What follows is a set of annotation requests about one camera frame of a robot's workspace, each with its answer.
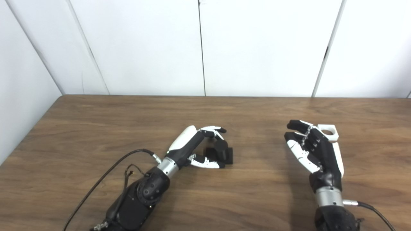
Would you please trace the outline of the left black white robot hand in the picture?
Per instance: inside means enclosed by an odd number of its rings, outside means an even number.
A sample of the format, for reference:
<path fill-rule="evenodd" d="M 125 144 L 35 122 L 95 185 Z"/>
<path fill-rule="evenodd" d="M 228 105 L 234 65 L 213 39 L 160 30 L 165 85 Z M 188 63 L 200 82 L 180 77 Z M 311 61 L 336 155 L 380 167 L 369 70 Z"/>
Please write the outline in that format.
<path fill-rule="evenodd" d="M 201 129 L 197 129 L 193 125 L 188 126 L 171 144 L 157 168 L 169 179 L 187 165 L 207 169 L 225 168 L 225 163 L 222 161 L 212 160 L 194 153 L 194 150 L 205 138 L 224 141 L 222 133 L 226 133 L 226 130 L 218 126 L 207 126 Z"/>

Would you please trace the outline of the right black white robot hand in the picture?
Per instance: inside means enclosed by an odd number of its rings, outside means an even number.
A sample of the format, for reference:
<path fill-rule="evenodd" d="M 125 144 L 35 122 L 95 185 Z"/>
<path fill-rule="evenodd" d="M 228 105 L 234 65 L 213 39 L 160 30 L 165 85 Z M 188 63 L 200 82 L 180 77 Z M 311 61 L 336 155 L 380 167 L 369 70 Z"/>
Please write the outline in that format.
<path fill-rule="evenodd" d="M 290 120 L 284 138 L 294 157 L 306 168 L 318 207 L 343 207 L 342 177 L 344 166 L 337 143 L 332 143 L 315 125 Z"/>

